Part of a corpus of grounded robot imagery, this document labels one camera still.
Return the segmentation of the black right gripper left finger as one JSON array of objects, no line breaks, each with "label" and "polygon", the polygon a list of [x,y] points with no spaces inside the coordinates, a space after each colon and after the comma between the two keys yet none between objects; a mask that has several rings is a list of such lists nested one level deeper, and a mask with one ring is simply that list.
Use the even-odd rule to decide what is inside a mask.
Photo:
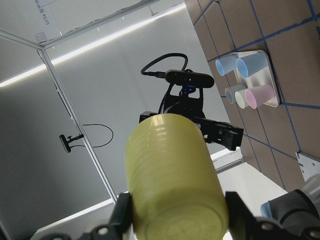
[{"label": "black right gripper left finger", "polygon": [[108,226],[116,234],[126,233],[133,223],[132,197],[129,192],[121,193],[113,208]]}]

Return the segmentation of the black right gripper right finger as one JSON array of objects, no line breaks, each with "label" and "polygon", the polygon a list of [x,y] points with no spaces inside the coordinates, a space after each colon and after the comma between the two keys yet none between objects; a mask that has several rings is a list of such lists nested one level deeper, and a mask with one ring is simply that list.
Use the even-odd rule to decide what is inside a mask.
[{"label": "black right gripper right finger", "polygon": [[225,200],[229,212],[229,232],[233,239],[252,239],[256,218],[235,191],[227,191]]}]

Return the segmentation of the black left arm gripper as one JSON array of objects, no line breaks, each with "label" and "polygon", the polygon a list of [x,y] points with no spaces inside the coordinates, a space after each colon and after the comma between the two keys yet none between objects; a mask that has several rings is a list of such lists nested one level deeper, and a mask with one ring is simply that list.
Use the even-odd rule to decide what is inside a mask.
[{"label": "black left arm gripper", "polygon": [[[159,106],[158,112],[145,111],[140,114],[139,122],[158,114],[176,114],[191,120],[202,132],[204,141],[216,143],[230,151],[242,145],[244,130],[227,122],[207,119],[203,112],[204,91],[202,88],[183,85],[178,95],[172,95],[174,84],[170,84]],[[199,97],[190,97],[199,90]]]}]

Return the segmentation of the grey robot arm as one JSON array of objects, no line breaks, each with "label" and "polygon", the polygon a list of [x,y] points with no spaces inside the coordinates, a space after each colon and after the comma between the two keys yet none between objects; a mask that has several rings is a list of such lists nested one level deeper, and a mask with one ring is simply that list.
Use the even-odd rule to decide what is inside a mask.
[{"label": "grey robot arm", "polygon": [[317,240],[320,210],[313,177],[302,189],[264,203],[255,217],[235,191],[223,192],[207,143],[234,150],[243,130],[205,118],[194,86],[167,92],[160,112],[144,112],[125,148],[128,192],[119,195],[107,226],[91,235],[122,240]]}]

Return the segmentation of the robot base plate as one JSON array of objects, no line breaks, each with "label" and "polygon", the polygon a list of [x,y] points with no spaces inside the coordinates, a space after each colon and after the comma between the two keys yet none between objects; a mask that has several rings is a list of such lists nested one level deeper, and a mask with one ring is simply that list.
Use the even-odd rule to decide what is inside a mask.
[{"label": "robot base plate", "polygon": [[296,152],[295,154],[305,182],[314,175],[320,174],[319,158],[301,151]]}]

